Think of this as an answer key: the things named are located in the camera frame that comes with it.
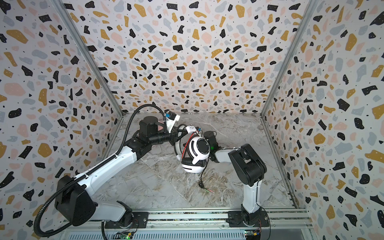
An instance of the metal frame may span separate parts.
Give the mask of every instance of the metal frame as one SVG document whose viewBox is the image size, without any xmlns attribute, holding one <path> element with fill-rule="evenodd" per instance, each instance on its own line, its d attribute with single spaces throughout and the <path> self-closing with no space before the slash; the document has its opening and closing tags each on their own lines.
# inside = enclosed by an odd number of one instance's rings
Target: metal frame
<svg viewBox="0 0 384 240">
<path fill-rule="evenodd" d="M 51 0 L 51 3 L 53 5 L 53 8 L 59 14 L 65 27 L 67 28 L 67 30 L 71 34 L 77 47 L 79 48 L 80 52 L 82 53 L 83 57 L 85 58 L 86 62 L 89 65 L 89 67 L 91 68 L 91 71 L 96 75 L 96 78 L 99 80 L 99 83 L 102 86 L 104 93 L 106 94 L 107 98 L 110 100 L 113 108 L 115 109 L 115 111 L 119 115 L 119 118 L 121 118 L 123 116 L 123 114 L 122 114 L 122 110 L 120 108 L 120 105 L 116 101 L 116 98 L 113 96 L 111 90 L 109 89 L 108 84 L 104 81 L 104 76 L 101 74 L 101 71 L 99 70 L 99 68 L 97 67 L 91 54 L 89 53 L 87 46 L 83 42 L 81 35 L 78 32 L 76 26 L 72 22 L 72 19 L 71 19 L 69 13 L 67 12 L 67 10 L 65 9 L 63 2 L 61 0 Z"/>
<path fill-rule="evenodd" d="M 230 210 L 240 211 L 240 209 L 140 209 L 133 212 L 149 212 L 146 228 L 137 229 L 140 233 L 157 233 L 159 231 L 176 231 L 185 233 L 190 231 L 204 230 L 205 233 L 220 230 L 254 230 L 257 227 L 229 227 L 226 222 L 227 212 Z M 266 208 L 270 218 L 272 229 L 301 229 L 305 239 L 316 239 L 312 234 L 312 223 L 305 209 L 287 208 Z M 86 222 L 78 227 L 69 227 L 63 231 L 59 240 L 67 240 L 72 235 L 91 235 L 101 234 L 100 222 Z M 123 229 L 107 229 L 106 234 L 116 234 Z M 269 227 L 262 227 L 262 231 L 268 233 Z"/>
</svg>

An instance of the gray speckle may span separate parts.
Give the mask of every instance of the gray speckle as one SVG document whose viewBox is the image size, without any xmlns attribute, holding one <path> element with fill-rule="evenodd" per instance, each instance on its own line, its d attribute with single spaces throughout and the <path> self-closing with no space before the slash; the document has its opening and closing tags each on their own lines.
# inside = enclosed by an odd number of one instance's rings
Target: gray speckle
<svg viewBox="0 0 384 240">
<path fill-rule="evenodd" d="M 358 116 L 361 116 L 363 111 L 364 111 L 364 108 L 365 107 L 361 107 L 361 108 L 356 108 L 356 109 L 352 109 L 352 114 L 354 115 L 358 115 Z"/>
<path fill-rule="evenodd" d="M 99 22 L 100 22 L 99 20 L 97 20 L 97 19 L 94 18 L 94 17 L 91 17 L 91 21 L 93 21 L 93 23 L 99 23 Z"/>
<path fill-rule="evenodd" d="M 334 28 L 331 28 L 329 30 L 329 33 L 332 34 L 332 35 L 337 35 L 340 33 L 340 31 L 345 28 L 345 24 L 341 24 L 340 26 L 336 26 Z"/>
<path fill-rule="evenodd" d="M 371 47 L 371 48 L 366 50 L 367 53 L 374 52 L 374 51 L 376 51 L 376 48 L 374 48 L 374 47 Z"/>
<path fill-rule="evenodd" d="M 185 44 L 185 47 L 189 48 L 190 45 L 192 45 L 192 44 L 191 44 L 190 40 L 188 39 L 187 43 Z"/>
<path fill-rule="evenodd" d="M 199 71 L 203 71 L 205 67 L 205 61 L 200 61 L 200 63 L 197 66 Z"/>
<path fill-rule="evenodd" d="M 124 11 L 124 2 L 123 2 L 123 0 L 120 0 L 120 1 L 116 4 L 116 6 L 113 8 L 113 10 L 115 10 L 115 12 L 118 12 L 118 13 Z"/>
<path fill-rule="evenodd" d="M 19 57 L 19 59 L 20 59 L 20 61 L 22 61 L 22 62 L 24 62 L 26 64 L 29 64 L 29 65 L 32 64 L 32 59 L 30 59 L 30 58 L 27 58 L 27 57 L 21 58 L 21 57 Z"/>
<path fill-rule="evenodd" d="M 51 36 L 51 35 L 49 35 L 49 34 L 46 34 L 45 36 L 46 36 L 46 38 L 48 39 L 48 41 L 49 41 L 50 43 L 54 43 L 54 44 L 56 44 L 56 45 L 58 45 L 58 46 L 60 45 L 59 42 L 56 41 L 56 39 L 55 39 L 54 36 Z"/>
<path fill-rule="evenodd" d="M 376 143 L 377 136 L 373 132 L 369 132 L 369 137 L 367 139 L 369 145 L 373 146 Z"/>
<path fill-rule="evenodd" d="M 360 27 L 359 35 L 364 35 L 367 30 L 368 30 L 368 25 Z"/>
<path fill-rule="evenodd" d="M 316 183 L 316 187 L 317 187 L 317 190 L 319 190 L 319 192 L 321 193 L 327 193 L 327 189 L 325 189 L 323 186 L 320 185 L 320 183 Z"/>
<path fill-rule="evenodd" d="M 237 59 L 243 60 L 244 56 L 245 56 L 245 53 L 243 53 L 242 51 L 237 51 L 235 56 L 237 57 Z"/>
<path fill-rule="evenodd" d="M 31 91 L 34 91 L 35 90 L 35 86 L 33 85 L 33 82 L 32 81 L 28 81 L 26 86 L 31 89 Z"/>
<path fill-rule="evenodd" d="M 160 52 L 159 50 L 156 50 L 155 52 L 153 52 L 153 55 L 157 58 L 157 59 L 159 59 L 159 60 L 163 60 L 163 53 L 162 52 Z"/>
<path fill-rule="evenodd" d="M 321 214 L 319 214 L 319 217 L 317 217 L 317 223 L 319 224 L 320 228 L 323 228 L 323 226 L 324 226 L 324 219 L 321 216 Z"/>
<path fill-rule="evenodd" d="M 41 58 L 41 59 L 46 59 L 48 57 L 48 55 L 40 50 L 33 50 L 32 51 L 32 56 L 34 57 L 38 57 L 38 58 Z"/>
<path fill-rule="evenodd" d="M 257 26 L 260 28 L 261 31 L 264 30 L 264 25 L 265 23 L 263 22 L 263 20 L 259 19 L 259 21 L 257 22 Z"/>
<path fill-rule="evenodd" d="M 41 9 L 46 9 L 46 8 L 48 7 L 48 3 L 47 3 L 46 0 L 40 2 L 39 5 L 40 5 L 40 8 L 41 8 Z"/>
<path fill-rule="evenodd" d="M 370 209 L 368 209 L 367 213 L 365 214 L 365 216 L 363 218 L 361 218 L 360 220 L 364 223 L 364 225 L 369 228 L 370 226 L 372 226 L 372 219 L 371 219 L 371 213 L 372 211 Z"/>
<path fill-rule="evenodd" d="M 132 23 L 132 26 L 136 29 L 136 31 L 140 31 L 141 30 L 141 27 Z"/>
<path fill-rule="evenodd" d="M 172 30 L 171 26 L 170 26 L 170 21 L 166 18 L 164 18 L 163 20 L 163 24 L 164 26 L 168 27 L 169 30 Z"/>
<path fill-rule="evenodd" d="M 242 24 L 237 25 L 236 28 L 240 34 L 245 34 L 245 28 Z"/>
<path fill-rule="evenodd" d="M 100 40 L 98 40 L 97 46 L 99 48 L 102 48 L 102 47 L 104 47 L 104 44 Z"/>
<path fill-rule="evenodd" d="M 23 100 L 23 104 L 29 104 L 29 105 L 33 105 L 33 104 L 35 104 L 35 100 L 33 100 L 33 99 L 30 99 L 30 98 L 25 98 L 24 100 Z"/>
<path fill-rule="evenodd" d="M 7 15 L 4 15 L 3 22 L 8 24 L 9 26 L 15 25 L 15 22 L 10 17 L 8 17 Z"/>
<path fill-rule="evenodd" d="M 222 2 L 219 6 L 215 8 L 215 12 L 222 13 L 225 10 L 226 5 L 227 5 L 227 1 Z"/>
<path fill-rule="evenodd" d="M 361 80 L 361 78 L 367 74 L 367 65 L 361 65 L 361 67 L 359 67 L 356 71 L 358 77 L 357 77 L 357 80 L 356 82 L 359 82 Z"/>
<path fill-rule="evenodd" d="M 332 156 L 333 149 L 331 148 L 330 150 L 325 152 L 325 155 L 327 156 Z"/>
<path fill-rule="evenodd" d="M 60 81 L 61 81 L 61 83 L 67 84 L 67 85 L 70 85 L 72 83 L 72 80 L 68 75 L 61 75 Z"/>
<path fill-rule="evenodd" d="M 122 71 L 127 71 L 127 63 L 125 61 L 120 62 L 120 68 Z"/>
<path fill-rule="evenodd" d="M 342 58 L 336 58 L 335 70 L 338 72 L 341 72 L 342 69 L 343 69 L 343 59 Z"/>
<path fill-rule="evenodd" d="M 189 18 L 189 21 L 190 21 L 191 23 L 197 23 L 197 21 L 196 21 L 193 17 L 190 17 L 190 18 Z"/>
<path fill-rule="evenodd" d="M 358 163 L 359 163 L 360 170 L 363 172 L 365 170 L 364 158 L 358 158 Z"/>
<path fill-rule="evenodd" d="M 340 88 L 338 88 L 338 89 L 336 89 L 335 90 L 335 95 L 336 96 L 342 96 L 344 94 L 344 90 L 343 89 L 340 89 Z"/>
<path fill-rule="evenodd" d="M 59 134 L 57 132 L 51 132 L 51 135 L 54 137 L 54 138 L 58 138 L 59 137 Z"/>
<path fill-rule="evenodd" d="M 49 131 L 53 127 L 52 123 L 44 115 L 41 115 L 39 120 L 40 127 L 44 128 L 45 130 Z"/>
<path fill-rule="evenodd" d="M 10 136 L 10 139 L 7 140 L 7 142 L 16 142 L 17 137 L 16 136 Z"/>
<path fill-rule="evenodd" d="M 335 150 L 337 152 L 337 154 L 343 154 L 345 152 L 349 152 L 352 150 L 352 144 L 351 143 L 339 143 L 336 147 L 335 147 Z"/>
<path fill-rule="evenodd" d="M 232 31 L 233 30 L 233 27 L 231 25 L 227 24 L 226 26 L 227 26 L 227 30 L 228 31 Z"/>
<path fill-rule="evenodd" d="M 337 216 L 339 216 L 339 217 L 343 217 L 343 216 L 344 216 L 343 211 L 341 211 L 340 209 L 337 209 L 337 210 L 336 210 L 336 214 L 337 214 Z"/>
<path fill-rule="evenodd" d="M 373 97 L 373 100 L 374 100 L 375 102 L 378 102 L 378 101 L 381 100 L 381 97 L 380 97 L 379 95 L 376 95 L 376 96 Z"/>
<path fill-rule="evenodd" d="M 22 192 L 24 191 L 25 183 L 18 183 L 16 186 L 14 186 L 11 189 L 8 189 L 4 191 L 4 193 L 10 193 L 10 192 Z"/>
<path fill-rule="evenodd" d="M 319 102 L 319 101 L 322 100 L 324 97 L 325 97 L 324 89 L 323 89 L 323 88 L 319 88 L 319 89 L 317 89 L 317 90 L 316 90 L 316 100 Z"/>
</svg>

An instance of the black cable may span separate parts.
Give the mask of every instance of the black cable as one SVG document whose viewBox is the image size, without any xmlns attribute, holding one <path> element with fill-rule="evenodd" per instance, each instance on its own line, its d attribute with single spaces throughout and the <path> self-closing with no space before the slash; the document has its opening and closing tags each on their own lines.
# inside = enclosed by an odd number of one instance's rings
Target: black cable
<svg viewBox="0 0 384 240">
<path fill-rule="evenodd" d="M 157 110 L 159 110 L 159 112 L 163 115 L 163 120 L 164 122 L 166 122 L 166 115 L 164 114 L 163 110 L 161 108 L 159 108 L 158 106 L 156 105 L 153 105 L 153 104 L 144 104 L 144 105 L 141 105 L 140 107 L 138 107 L 137 109 L 135 109 L 135 111 L 133 111 L 129 121 L 128 121 L 128 125 L 127 125 L 127 128 L 125 130 L 125 133 L 124 133 L 124 136 L 123 136 L 123 139 L 121 141 L 121 145 L 118 149 L 118 151 L 112 155 L 111 157 L 109 157 L 107 160 L 104 160 L 102 161 L 101 163 L 99 163 L 98 165 L 96 165 L 95 167 L 93 167 L 91 170 L 87 171 L 86 174 L 82 175 L 81 177 L 79 178 L 76 178 L 75 180 L 69 182 L 68 184 L 66 184 L 64 187 L 62 187 L 61 189 L 59 189 L 57 192 L 55 192 L 44 204 L 43 206 L 41 207 L 41 209 L 39 210 L 39 212 L 37 213 L 36 217 L 35 217 L 35 221 L 33 222 L 33 231 L 35 232 L 36 235 L 38 235 L 39 237 L 50 237 L 50 236 L 53 236 L 55 234 L 58 234 L 59 232 L 63 231 L 64 229 L 68 228 L 69 226 L 71 226 L 72 224 L 71 223 L 67 223 L 66 225 L 54 230 L 54 231 L 50 231 L 50 232 L 44 232 L 43 230 L 41 230 L 40 228 L 40 221 L 41 221 L 41 218 L 45 212 L 45 210 L 48 208 L 48 206 L 51 204 L 51 202 L 53 202 L 53 200 L 55 200 L 55 198 L 57 198 L 57 196 L 59 196 L 61 193 L 63 193 L 64 191 L 67 191 L 68 189 L 70 189 L 71 187 L 73 187 L 76 183 L 78 183 L 79 181 L 83 180 L 84 178 L 87 177 L 87 175 L 91 175 L 92 173 L 94 173 L 95 171 L 97 171 L 99 168 L 101 168 L 102 166 L 104 166 L 105 164 L 107 164 L 109 161 L 111 161 L 112 159 L 116 158 L 122 148 L 124 147 L 124 144 L 125 144 L 125 141 L 127 139 L 127 136 L 128 136 L 128 132 L 129 132 L 129 128 L 131 126 L 131 123 L 133 121 L 133 118 L 135 117 L 135 115 L 142 109 L 142 108 L 145 108 L 145 107 L 153 107 L 153 108 L 156 108 Z M 167 125 L 165 124 L 164 126 L 164 132 L 167 132 Z"/>
<path fill-rule="evenodd" d="M 261 207 L 261 208 L 265 211 L 265 209 L 257 203 L 257 200 L 256 200 L 256 204 L 257 204 L 259 207 Z M 271 221 L 269 220 L 269 216 L 268 216 L 267 211 L 265 211 L 265 213 L 266 213 L 266 216 L 268 217 L 268 223 L 269 223 L 269 236 L 268 236 L 268 238 L 267 238 L 267 240 L 269 240 L 269 238 L 271 237 Z"/>
<path fill-rule="evenodd" d="M 105 231 L 104 231 L 104 220 L 101 221 L 101 235 L 103 236 L 104 240 L 108 240 L 107 236 L 105 235 Z"/>
</svg>

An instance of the robotic arm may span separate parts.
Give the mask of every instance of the robotic arm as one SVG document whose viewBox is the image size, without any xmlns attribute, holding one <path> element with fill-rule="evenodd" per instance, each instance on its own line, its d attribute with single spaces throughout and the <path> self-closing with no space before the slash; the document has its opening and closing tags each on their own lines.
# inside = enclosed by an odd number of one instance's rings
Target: robotic arm
<svg viewBox="0 0 384 240">
<path fill-rule="evenodd" d="M 131 139 L 126 141 L 130 124 L 135 114 L 143 107 L 157 108 L 163 114 L 164 123 L 158 122 L 153 116 L 147 116 L 140 121 L 140 129 L 134 133 Z M 174 127 L 179 115 L 169 111 L 163 111 L 151 104 L 137 108 L 129 122 L 120 148 L 107 159 L 74 176 L 62 177 L 57 186 L 57 192 L 43 204 L 34 222 L 34 231 L 40 237 L 49 237 L 57 234 L 70 225 L 79 226 L 90 220 L 110 220 L 121 228 L 133 224 L 132 209 L 126 204 L 117 202 L 94 201 L 91 196 L 112 176 L 121 169 L 142 158 L 152 149 L 153 145 L 169 142 L 175 147 L 177 158 L 181 160 L 186 172 L 200 173 L 207 165 L 209 157 L 214 162 L 231 162 L 240 180 L 244 183 L 244 223 L 251 226 L 257 221 L 260 212 L 260 185 L 266 172 L 263 161 L 249 144 L 237 149 L 221 149 L 212 131 L 207 131 L 201 136 L 200 128 L 180 125 Z M 181 151 L 181 139 L 192 134 Z M 55 208 L 70 222 L 55 230 L 43 232 L 40 228 L 40 220 L 48 205 L 55 200 Z"/>
</svg>

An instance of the black ear cushion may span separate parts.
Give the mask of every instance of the black ear cushion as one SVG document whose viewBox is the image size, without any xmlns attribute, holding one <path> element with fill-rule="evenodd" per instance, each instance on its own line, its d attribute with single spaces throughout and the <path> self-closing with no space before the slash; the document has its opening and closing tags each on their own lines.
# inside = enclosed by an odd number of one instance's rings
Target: black ear cushion
<svg viewBox="0 0 384 240">
<path fill-rule="evenodd" d="M 200 166 L 200 167 L 205 167 L 205 160 L 200 160 L 198 161 L 196 164 L 192 164 L 192 161 L 193 161 L 193 158 L 191 157 L 185 157 L 181 160 L 181 163 L 184 164 L 184 165 L 188 165 L 188 166 Z"/>
</svg>

